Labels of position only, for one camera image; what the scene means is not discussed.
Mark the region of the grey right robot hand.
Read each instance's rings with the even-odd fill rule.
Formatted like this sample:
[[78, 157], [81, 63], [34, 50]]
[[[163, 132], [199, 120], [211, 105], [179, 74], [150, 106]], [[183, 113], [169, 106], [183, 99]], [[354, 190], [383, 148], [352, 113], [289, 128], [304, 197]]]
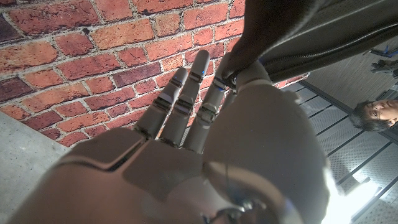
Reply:
[[219, 75], [189, 117], [210, 60], [179, 68], [131, 128], [77, 144], [11, 223], [321, 223], [328, 165], [296, 95], [255, 62]]

